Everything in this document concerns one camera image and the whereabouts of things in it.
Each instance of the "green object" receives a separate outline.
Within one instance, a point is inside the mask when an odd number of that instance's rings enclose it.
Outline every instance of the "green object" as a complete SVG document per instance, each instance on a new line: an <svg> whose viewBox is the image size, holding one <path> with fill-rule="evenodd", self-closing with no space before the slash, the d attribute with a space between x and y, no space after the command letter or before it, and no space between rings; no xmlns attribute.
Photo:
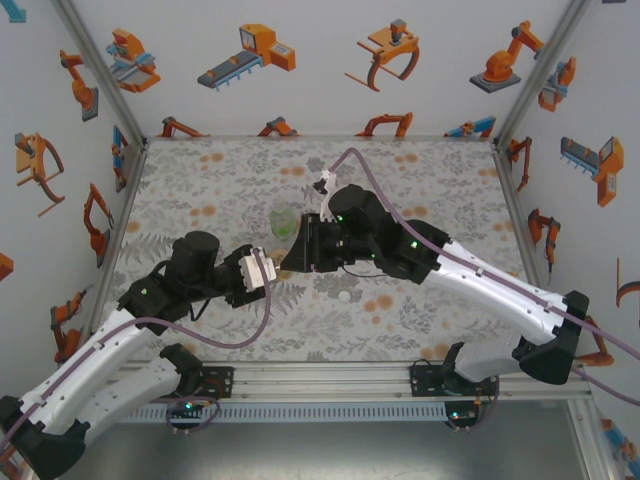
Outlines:
<svg viewBox="0 0 640 480"><path fill-rule="evenodd" d="M276 198L269 213L271 232L282 242L296 233L296 215L293 209L280 197Z"/></svg>

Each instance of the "gray leaf pattern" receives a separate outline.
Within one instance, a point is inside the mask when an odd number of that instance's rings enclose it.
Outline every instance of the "gray leaf pattern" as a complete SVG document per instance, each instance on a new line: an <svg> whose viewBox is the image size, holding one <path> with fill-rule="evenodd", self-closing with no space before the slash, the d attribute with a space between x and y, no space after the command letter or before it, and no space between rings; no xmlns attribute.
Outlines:
<svg viewBox="0 0 640 480"><path fill-rule="evenodd" d="M445 230L478 257L523 278L489 143L306 140L261 138L152 142L111 278L103 318L131 283L171 255L175 239L203 230L220 240L218 261L243 244L286 252L294 238L273 236L273 199L298 214L318 211L310 187L321 170L356 146L391 202L407 218ZM337 171L338 185L369 188L354 158ZM380 274L368 262L348 269ZM171 331L141 349L151 360L181 342L210 361L393 361L456 341L506 335L495 317L455 293L393 278L359 278L343 271L282 275L272 286L272 308L261 338L240 350L220 350ZM338 300L340 292L350 301ZM201 304L194 305L198 310ZM240 342L258 328L264 300L231 309L214 299L203 317L186 324L221 342Z"/></svg>

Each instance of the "black mounting bracket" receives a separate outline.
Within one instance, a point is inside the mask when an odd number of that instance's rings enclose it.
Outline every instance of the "black mounting bracket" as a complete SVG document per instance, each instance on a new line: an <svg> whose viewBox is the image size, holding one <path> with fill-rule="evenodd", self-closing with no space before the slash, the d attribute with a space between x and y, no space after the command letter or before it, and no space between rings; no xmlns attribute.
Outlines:
<svg viewBox="0 0 640 480"><path fill-rule="evenodd" d="M412 365L409 381L413 397L493 397L496 394L496 382L491 378L480 383L457 382L454 391L446 386L442 365L436 364Z"/></svg>
<svg viewBox="0 0 640 480"><path fill-rule="evenodd" d="M231 398L234 372L233 367L202 367L200 386L193 392L193 395L215 400ZM180 398L180 395L172 393L162 398Z"/></svg>

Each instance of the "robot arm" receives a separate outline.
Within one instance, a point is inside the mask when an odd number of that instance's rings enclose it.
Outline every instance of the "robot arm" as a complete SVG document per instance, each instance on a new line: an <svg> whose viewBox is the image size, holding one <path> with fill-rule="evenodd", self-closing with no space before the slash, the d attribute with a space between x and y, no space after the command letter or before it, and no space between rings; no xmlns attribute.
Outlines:
<svg viewBox="0 0 640 480"><path fill-rule="evenodd" d="M70 361L22 398L0 399L4 432L28 415L11 443L41 480L66 472L87 443L129 411L162 395L191 395L201 386L201 362L176 344L136 374L104 387L124 362L166 330L167 323L189 314L193 302L224 296L235 308L265 296L262 272L271 282L276 271L264 250L244 245L214 266L219 245L206 232L190 232L176 240L171 259L131 285L118 310ZM165 322L136 320L144 317Z"/></svg>
<svg viewBox="0 0 640 480"><path fill-rule="evenodd" d="M417 284L428 278L503 318L518 335L451 348L441 371L442 381L452 385L453 391L456 383L478 383L519 370L546 383L566 382L580 327L557 312L584 318L587 297L577 292L561 296L514 279L476 258L445 232L420 220L409 220L409 226L441 250L437 253L396 223L373 192L356 185L329 191L327 185L335 184L331 175L323 174L314 185L320 193L326 192L325 200L329 200L323 202L319 215L302 216L298 238L281 263L283 270L330 272L356 260L373 261L391 277ZM325 203L330 213L324 210ZM515 284L518 291L508 288L509 284Z"/></svg>
<svg viewBox="0 0 640 480"><path fill-rule="evenodd" d="M102 195L100 194L100 191L98 190L98 188L93 183L90 183L89 196L87 197L87 201L84 204L83 220L84 220L84 226L87 227L89 234L97 235L100 233L100 230L94 227L93 223L91 223L91 208L93 207L93 202L98 203L100 210L104 212L104 214L107 216L107 219L109 220L109 228L113 228L113 216L111 215L111 211L109 210L109 207L107 207L107 204L102 198Z"/></svg>
<svg viewBox="0 0 640 480"><path fill-rule="evenodd" d="M507 52L509 53L509 55L511 55L513 59L511 62L512 65L515 63L516 59L518 58L518 54L520 53L520 49L522 48L522 45L526 45L531 50L533 50L535 54L534 58L536 59L538 58L538 55L540 54L542 47L544 47L544 42L531 32L530 27L531 27L531 22L526 21L526 22L522 22L520 25L518 25L511 31L511 36L513 37L513 40L511 41L511 44L509 45L509 49L507 50Z"/></svg>

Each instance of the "metal base plate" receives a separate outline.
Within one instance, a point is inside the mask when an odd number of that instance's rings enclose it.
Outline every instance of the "metal base plate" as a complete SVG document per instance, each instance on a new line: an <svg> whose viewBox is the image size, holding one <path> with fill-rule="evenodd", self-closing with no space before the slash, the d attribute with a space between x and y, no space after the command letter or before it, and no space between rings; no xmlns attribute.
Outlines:
<svg viewBox="0 0 640 480"><path fill-rule="evenodd" d="M98 116L98 87L91 89L93 92L93 105L89 110L82 110L82 121L87 122Z"/></svg>
<svg viewBox="0 0 640 480"><path fill-rule="evenodd" d="M509 80L505 80L504 82L487 82L484 79L484 72L479 73L478 75L474 75L469 79L471 83L473 83L476 87L484 90L487 93L497 92L498 90L502 90L503 88L510 87L511 85L515 85L522 80L515 73L511 74Z"/></svg>

